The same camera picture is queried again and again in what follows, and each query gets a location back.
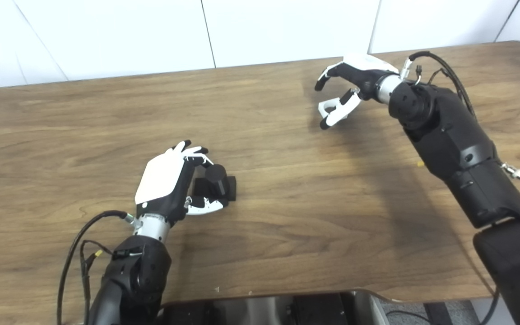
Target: robotic hand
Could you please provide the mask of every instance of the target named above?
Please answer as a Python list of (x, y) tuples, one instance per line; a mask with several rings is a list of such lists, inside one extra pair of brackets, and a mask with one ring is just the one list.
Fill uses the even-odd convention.
[[(212, 163), (208, 150), (189, 145), (182, 141), (147, 163), (135, 196), (138, 217), (124, 218), (134, 234), (113, 251), (85, 325), (153, 324), (172, 263), (164, 245), (168, 232), (186, 214), (208, 214), (235, 200), (234, 177), (230, 189), (225, 169)], [(206, 178), (194, 192), (216, 196), (187, 195), (197, 166), (206, 168)]]
[(227, 198), (187, 195), (195, 167), (214, 165), (206, 156), (208, 149), (188, 149), (190, 144), (190, 140), (182, 141), (147, 163), (135, 198), (140, 218), (158, 214), (172, 227), (186, 214), (208, 214), (228, 205)]
[(361, 100), (387, 100), (385, 92), (379, 93), (377, 89), (382, 85), (386, 88), (401, 81), (394, 66), (369, 55), (345, 56), (343, 61), (328, 66), (318, 78), (314, 90), (321, 91), (331, 77), (341, 77), (355, 84), (357, 88), (349, 89), (341, 98), (318, 104), (318, 111), (322, 115), (320, 128), (323, 130), (348, 117)]
[[(406, 80), (412, 62), (430, 57), (455, 85), (456, 92)], [(318, 105), (326, 129), (350, 113), (359, 99), (375, 99), (388, 105), (427, 169), (444, 181), (475, 228), (473, 239), (479, 258), (497, 284), (515, 323), (520, 325), (520, 192), (509, 177), (520, 180), (520, 169), (502, 162), (495, 144), (479, 125), (466, 90), (442, 58), (428, 51), (412, 54), (400, 72), (371, 56), (345, 57), (320, 75), (316, 91), (330, 77), (340, 76), (358, 88), (349, 91), (327, 113), (326, 101)]]

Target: wood grain surface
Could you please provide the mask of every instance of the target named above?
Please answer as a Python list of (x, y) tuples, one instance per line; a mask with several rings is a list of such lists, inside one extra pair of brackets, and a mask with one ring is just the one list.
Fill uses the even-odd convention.
[[(433, 50), (454, 67), (500, 157), (520, 167), (520, 43)], [(379, 54), (401, 66), (411, 51)], [(0, 88), (0, 324), (51, 324), (74, 235), (135, 212), (146, 162), (184, 139), (238, 181), (237, 202), (172, 228), (165, 302), (363, 289), (395, 301), (484, 297), (471, 226), (386, 105), (321, 131), (314, 82), (338, 58)], [(419, 59), (427, 78), (437, 65)], [(442, 75), (437, 84), (452, 87)], [(114, 247), (106, 220), (87, 234)], [(64, 319), (81, 321), (78, 263)], [(107, 264), (92, 271), (93, 292)]]

